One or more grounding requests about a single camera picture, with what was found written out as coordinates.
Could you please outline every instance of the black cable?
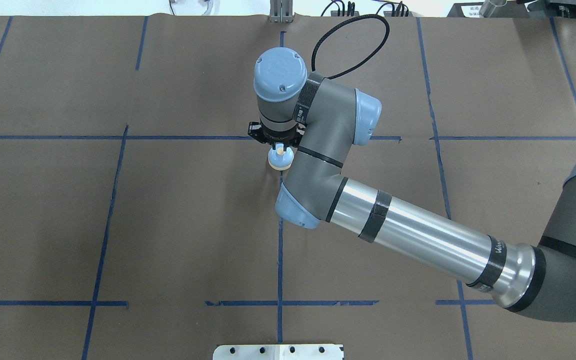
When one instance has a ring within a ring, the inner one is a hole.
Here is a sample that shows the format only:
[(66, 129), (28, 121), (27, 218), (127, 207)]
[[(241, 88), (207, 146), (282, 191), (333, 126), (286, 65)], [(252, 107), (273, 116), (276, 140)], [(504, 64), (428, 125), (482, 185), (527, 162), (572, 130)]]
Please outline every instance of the black cable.
[(340, 11), (339, 11), (339, 4), (341, 3), (341, 6), (343, 7), (342, 11), (345, 13), (346, 12), (346, 5), (344, 4), (344, 2), (342, 0), (332, 0), (330, 1), (330, 3), (325, 7), (324, 11), (321, 12), (320, 16), (324, 16), (324, 14), (326, 14), (326, 10), (329, 9), (329, 7), (331, 7), (333, 4), (336, 4), (336, 15), (340, 16)]
[(375, 50), (373, 50), (370, 53), (370, 55), (368, 55), (365, 59), (361, 60), (360, 63), (356, 64), (352, 68), (349, 68), (348, 70), (341, 71), (337, 75), (327, 76), (327, 78), (332, 80), (332, 79), (338, 78), (339, 76), (346, 75), (347, 73), (350, 73), (350, 71), (354, 71), (355, 69), (357, 69), (360, 66), (362, 66), (363, 64), (365, 64), (372, 57), (374, 57), (374, 55), (377, 54), (377, 52), (379, 50), (381, 50), (382, 47), (384, 47), (384, 44), (386, 44), (386, 40), (388, 40), (388, 36), (391, 34), (391, 27), (390, 27), (390, 25), (388, 25), (388, 22), (386, 21), (386, 19), (383, 16), (379, 16), (378, 14), (374, 14), (374, 13), (362, 14), (361, 16), (352, 17), (352, 18), (349, 18), (349, 19), (347, 19), (341, 23), (338, 23), (338, 25), (336, 25), (335, 27), (330, 29), (328, 32), (326, 32), (324, 34), (324, 36), (322, 36), (319, 39), (319, 41), (317, 41), (317, 45), (315, 45), (315, 48), (312, 50), (312, 58), (311, 58), (312, 71), (315, 71), (315, 59), (317, 59), (317, 51), (319, 50), (320, 46), (322, 46), (324, 41), (326, 41), (326, 39), (329, 38), (329, 36), (332, 35), (334, 32), (345, 27), (346, 25), (349, 25), (350, 23), (354, 23), (355, 21), (364, 20), (364, 19), (377, 19), (377, 20), (381, 21), (383, 23), (383, 25), (386, 27), (386, 32), (383, 34), (383, 39), (382, 39), (381, 43), (379, 44), (379, 46), (377, 46), (377, 48), (375, 48)]
[(384, 2), (378, 9), (377, 12), (375, 12), (375, 14), (379, 15), (379, 12), (382, 11), (382, 9), (387, 6), (387, 5), (391, 5), (392, 6), (392, 12), (395, 12), (395, 3), (394, 2)]
[(407, 18), (407, 16), (410, 13), (410, 9), (409, 7), (404, 4), (403, 1), (400, 1), (397, 5), (397, 9), (395, 10), (395, 13), (393, 14), (393, 16), (396, 16), (398, 18)]

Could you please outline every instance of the blue tape grid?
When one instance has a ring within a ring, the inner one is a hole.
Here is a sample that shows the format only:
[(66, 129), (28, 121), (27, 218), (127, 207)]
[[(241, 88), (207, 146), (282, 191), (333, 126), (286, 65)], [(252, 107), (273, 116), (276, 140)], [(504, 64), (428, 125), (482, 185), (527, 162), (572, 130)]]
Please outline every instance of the blue tape grid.
[(139, 71), (142, 65), (142, 52), (144, 52), (144, 41), (146, 40), (146, 28), (148, 27), (148, 16), (143, 17), (143, 26), (141, 27), (141, 41), (139, 42), (139, 52), (137, 53), (137, 64), (135, 64), (135, 71)]
[[(4, 43), (6, 42), (6, 38), (8, 36), (9, 30), (10, 30), (10, 25), (12, 24), (12, 20), (13, 20), (13, 16), (9, 16), (7, 23), (6, 23), (6, 29), (4, 30), (3, 35), (1, 36), (0, 55), (2, 54), (2, 48), (4, 46)], [(51, 301), (51, 300), (0, 300), (0, 306), (89, 306), (90, 307), (90, 315), (89, 315), (89, 321), (88, 321), (88, 326), (87, 326), (87, 331), (86, 331), (86, 340), (84, 343), (84, 349), (83, 349), (83, 353), (82, 353), (82, 359), (83, 360), (86, 359), (87, 353), (88, 353), (88, 348), (89, 348), (89, 344), (90, 344), (90, 334), (92, 332), (92, 324), (93, 324), (93, 319), (94, 319), (96, 307), (98, 307), (98, 306), (121, 306), (121, 307), (128, 309), (128, 301), (98, 301), (99, 284), (101, 282), (101, 273), (102, 273), (102, 269), (104, 266), (104, 259), (106, 256), (106, 247), (108, 245), (108, 237), (110, 234), (110, 219), (112, 217), (113, 209), (115, 206), (115, 199), (117, 197), (117, 180), (119, 178), (119, 170), (121, 169), (121, 164), (122, 164), (122, 160), (124, 157), (124, 149), (126, 148), (126, 135), (127, 135), (127, 133), (128, 133), (128, 126), (126, 125), (126, 128), (123, 132), (122, 141), (121, 141), (121, 150), (119, 151), (119, 160), (117, 163), (117, 169), (116, 169), (116, 172), (114, 175), (114, 186), (112, 187), (112, 197), (110, 199), (110, 208), (108, 211), (105, 233), (103, 234), (103, 244), (102, 244), (101, 256), (99, 259), (96, 281), (94, 284), (94, 291), (93, 291), (92, 300), (91, 301), (80, 301), (80, 300), (57, 300), (57, 301)], [(14, 139), (14, 138), (19, 138), (19, 136), (0, 136), (0, 139), (6, 139), (6, 138)], [(80, 136), (57, 136), (57, 138), (58, 139), (68, 139), (68, 138), (75, 139), (75, 138), (80, 138)]]
[[(279, 33), (279, 46), (284, 47), (286, 31)], [(373, 136), (379, 141), (402, 141), (400, 136)], [(279, 186), (284, 183), (284, 172), (279, 173)], [(276, 306), (277, 307), (277, 344), (284, 342), (284, 306), (373, 306), (379, 300), (284, 300), (284, 219), (279, 218), (277, 253), (277, 300), (226, 300), (206, 301), (206, 306)]]
[[(452, 214), (450, 209), (450, 201), (448, 198), (448, 187), (446, 186), (446, 175), (444, 173), (444, 164), (441, 158), (441, 144), (440, 141), (576, 141), (576, 136), (439, 136), (439, 131), (437, 129), (437, 121), (435, 118), (435, 110), (433, 108), (433, 103), (431, 100), (431, 87), (430, 87), (430, 76), (428, 75), (428, 64), (426, 61), (426, 51), (424, 46), (423, 31), (421, 26), (421, 19), (416, 18), (417, 32), (419, 36), (419, 47), (421, 52), (421, 60), (423, 65), (423, 75), (425, 77), (425, 89), (428, 96), (428, 109), (430, 111), (430, 118), (432, 118), (432, 132), (433, 137), (430, 140), (434, 141), (434, 146), (437, 154), (437, 163), (439, 165), (439, 177), (441, 180), (441, 190), (443, 192), (443, 202), (445, 206), (445, 211), (448, 219), (452, 220)], [(550, 26), (552, 29), (553, 38), (557, 46), (557, 52), (559, 54), (564, 73), (568, 85), (570, 87), (570, 92), (573, 96), (574, 105), (576, 106), (576, 90), (570, 77), (570, 72), (568, 65), (566, 64), (566, 59), (562, 51), (562, 45), (560, 44), (560, 39), (557, 34), (557, 27), (555, 25), (555, 20), (550, 18)], [(473, 346), (471, 344), (471, 331), (468, 324), (468, 314), (466, 306), (471, 305), (494, 305), (493, 300), (466, 300), (464, 298), (464, 284), (462, 281), (457, 280), (457, 292), (459, 294), (458, 300), (437, 300), (435, 305), (438, 306), (459, 306), (461, 310), (461, 321), (463, 325), (463, 334), (466, 341), (466, 353), (468, 360), (473, 360)]]
[[(13, 20), (13, 16), (10, 16), (7, 20), (6, 28), (2, 34), (0, 41), (0, 54), (2, 53), (2, 48), (6, 41), (7, 35), (10, 30), (10, 26)], [(432, 131), (434, 136), (430, 140), (435, 143), (435, 150), (437, 155), (437, 162), (439, 165), (439, 176), (441, 180), (441, 189), (444, 198), (444, 206), (446, 210), (446, 215), (451, 218), (450, 201), (448, 198), (448, 187), (446, 186), (446, 176), (444, 173), (443, 162), (441, 159), (441, 144), (440, 141), (576, 141), (576, 136), (439, 136), (439, 131), (437, 129), (437, 121), (435, 118), (435, 110), (432, 104), (431, 98), (431, 87), (430, 87), (430, 76), (428, 74), (428, 64), (426, 61), (426, 51), (423, 43), (423, 33), (421, 27), (420, 19), (416, 19), (418, 37), (420, 44), (420, 52), (423, 65), (423, 74), (425, 77), (425, 86), (427, 91), (428, 107), (430, 111), (430, 117), (432, 118)], [(141, 39), (139, 43), (139, 51), (137, 53), (137, 61), (135, 64), (135, 70), (139, 71), (142, 52), (144, 50), (144, 41), (146, 39), (146, 30), (148, 25), (148, 16), (144, 17)], [(556, 24), (554, 19), (550, 19), (550, 25), (553, 32), (553, 37), (555, 39), (555, 44), (557, 46), (557, 51), (562, 62), (562, 67), (568, 81), (574, 104), (576, 105), (576, 89), (570, 77), (569, 69), (563, 55), (562, 47), (558, 37)], [(284, 34), (286, 32), (282, 31), (279, 34), (279, 45), (284, 46)], [(373, 141), (402, 141), (400, 136), (372, 136), (370, 138)], [(121, 170), (121, 164), (123, 161), (124, 150), (126, 148), (126, 141), (140, 141), (140, 140), (185, 140), (185, 141), (248, 141), (252, 140), (248, 136), (185, 136), (185, 135), (142, 135), (142, 136), (128, 136), (128, 126), (126, 126), (123, 136), (105, 136), (105, 135), (0, 135), (0, 140), (115, 140), (121, 141), (121, 150), (119, 151), (119, 160), (117, 163), (117, 169), (114, 178), (114, 185), (112, 189), (112, 197), (110, 199), (110, 207), (108, 211), (108, 217), (106, 222), (106, 228), (104, 231), (102, 250), (100, 254), (100, 260), (97, 270), (96, 281), (93, 291), (92, 301), (80, 301), (80, 300), (61, 300), (61, 301), (49, 301), (49, 300), (0, 300), (0, 306), (89, 306), (89, 322), (86, 330), (86, 339), (84, 342), (84, 349), (82, 352), (82, 360), (86, 360), (87, 353), (90, 346), (90, 337), (92, 335), (92, 328), (94, 323), (94, 315), (96, 307), (125, 307), (128, 308), (127, 301), (98, 301), (99, 296), (99, 285), (101, 284), (101, 275), (103, 272), (103, 264), (106, 255), (106, 249), (108, 245), (108, 239), (110, 237), (110, 220), (112, 218), (112, 212), (114, 209), (114, 203), (117, 196), (117, 181), (119, 178), (119, 171)], [(279, 181), (283, 182), (283, 174), (279, 177)], [(284, 300), (283, 299), (283, 219), (279, 219), (279, 231), (278, 231), (278, 271), (277, 271), (277, 298), (278, 300), (226, 300), (218, 301), (213, 303), (211, 301), (206, 301), (205, 305), (208, 307), (213, 306), (276, 306), (277, 307), (277, 339), (281, 344), (283, 341), (283, 307), (284, 306), (372, 306), (378, 303), (378, 300)], [(464, 338), (466, 340), (466, 351), (468, 354), (468, 359), (473, 358), (473, 349), (471, 346), (470, 331), (468, 325), (466, 306), (472, 305), (494, 305), (493, 300), (466, 300), (464, 299), (464, 288), (461, 281), (457, 281), (457, 292), (459, 294), (458, 300), (437, 300), (435, 302), (438, 306), (459, 306), (461, 309), (461, 317), (464, 330)]]
[(560, 44), (560, 36), (557, 34), (557, 26), (555, 25), (555, 19), (554, 18), (550, 18), (550, 28), (552, 29), (552, 36), (555, 38), (555, 45), (557, 45), (557, 52), (559, 54), (559, 58), (561, 59), (561, 64), (564, 68), (564, 73), (566, 74), (568, 86), (570, 87), (570, 92), (572, 93), (572, 98), (574, 99), (574, 105), (576, 106), (575, 85), (572, 83), (572, 78), (570, 77), (570, 72), (568, 69), (568, 65), (566, 64), (566, 58), (564, 57), (564, 53), (562, 51), (562, 44)]

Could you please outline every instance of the white label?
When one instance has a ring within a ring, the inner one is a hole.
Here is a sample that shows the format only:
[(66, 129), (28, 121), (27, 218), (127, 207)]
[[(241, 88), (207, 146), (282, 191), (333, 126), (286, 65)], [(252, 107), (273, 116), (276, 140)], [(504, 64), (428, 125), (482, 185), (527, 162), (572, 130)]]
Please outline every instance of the white label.
[(463, 13), (463, 16), (465, 16), (466, 18), (483, 18), (483, 16), (480, 15), (481, 8), (482, 5), (462, 6), (461, 12)]

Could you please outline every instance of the cable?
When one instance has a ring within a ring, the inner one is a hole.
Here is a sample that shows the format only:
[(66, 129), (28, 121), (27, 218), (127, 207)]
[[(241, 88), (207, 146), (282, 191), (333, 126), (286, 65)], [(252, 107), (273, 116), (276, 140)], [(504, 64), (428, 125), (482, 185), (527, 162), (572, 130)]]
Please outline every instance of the cable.
[(365, 59), (361, 60), (360, 63), (356, 64), (352, 68), (349, 68), (348, 70), (341, 71), (337, 75), (327, 76), (327, 78), (332, 80), (332, 79), (338, 78), (339, 76), (346, 75), (347, 73), (350, 73), (350, 71), (354, 71), (355, 69), (357, 69), (360, 66), (362, 66), (363, 64), (365, 64), (372, 57), (374, 57), (374, 55), (377, 54), (377, 52), (379, 52), (379, 50), (381, 50), (382, 47), (384, 47), (384, 44), (386, 44), (386, 40), (388, 40), (388, 36), (391, 34), (391, 27), (390, 27), (390, 25), (388, 25), (388, 22), (386, 21), (386, 19), (383, 16), (379, 16), (378, 14), (373, 14), (373, 13), (362, 14), (361, 16), (352, 17), (352, 18), (349, 18), (348, 20), (340, 22), (338, 25), (336, 25), (335, 27), (330, 29), (328, 32), (326, 32), (324, 34), (324, 36), (322, 36), (319, 39), (319, 41), (317, 41), (317, 45), (315, 45), (315, 48), (312, 50), (312, 58), (311, 58), (312, 71), (315, 71), (315, 59), (317, 59), (317, 51), (319, 50), (320, 46), (322, 46), (324, 41), (326, 41), (326, 39), (329, 38), (329, 36), (332, 35), (334, 32), (345, 27), (346, 25), (349, 25), (350, 23), (354, 23), (355, 21), (364, 20), (364, 19), (377, 19), (378, 21), (381, 21), (383, 23), (383, 25), (386, 27), (386, 32), (383, 34), (383, 39), (382, 39), (381, 43), (379, 44), (379, 46), (377, 46), (377, 48), (375, 48), (375, 50), (373, 50), (370, 53), (370, 55), (368, 55)]
[[(341, 13), (339, 11), (339, 4), (338, 3), (341, 3), (341, 6), (342, 6), (342, 10), (341, 10), (342, 12)], [(324, 9), (324, 11), (321, 12), (320, 16), (324, 16), (324, 14), (326, 14), (326, 10), (329, 9), (329, 7), (331, 7), (333, 4), (336, 4), (336, 8), (338, 9), (336, 11), (337, 16), (343, 16), (343, 13), (346, 13), (346, 5), (344, 4), (344, 2), (342, 0), (331, 0), (330, 3)]]
[(321, 12), (320, 16), (324, 16), (326, 14), (326, 10), (331, 7), (333, 4), (336, 5), (336, 16), (341, 15), (341, 7), (339, 7), (338, 0), (332, 0), (330, 3), (325, 7), (324, 11)]
[(410, 9), (409, 9), (408, 5), (404, 4), (403, 1), (400, 1), (400, 2), (392, 2), (392, 1), (385, 1), (385, 0), (373, 0), (373, 1), (383, 3), (377, 9), (377, 12), (375, 12), (375, 14), (379, 14), (379, 12), (382, 11), (382, 9), (387, 5), (390, 5), (392, 7), (392, 11), (390, 12), (391, 17), (407, 18), (410, 14)]
[(213, 4), (215, 0), (203, 0), (204, 3), (208, 3), (208, 8), (204, 11), (201, 16), (209, 16), (210, 12), (213, 11)]
[(392, 12), (395, 12), (395, 3), (394, 2), (385, 2), (384, 4), (382, 4), (377, 11), (375, 12), (375, 14), (379, 14), (380, 11), (382, 11), (382, 9), (386, 6), (386, 5), (391, 5), (392, 6)]

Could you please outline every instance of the metal plate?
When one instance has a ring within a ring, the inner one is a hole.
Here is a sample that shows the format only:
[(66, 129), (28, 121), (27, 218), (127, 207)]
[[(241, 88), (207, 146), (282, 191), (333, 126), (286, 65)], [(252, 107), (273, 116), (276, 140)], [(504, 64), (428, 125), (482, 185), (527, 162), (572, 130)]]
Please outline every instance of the metal plate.
[(212, 360), (343, 360), (339, 344), (222, 345)]

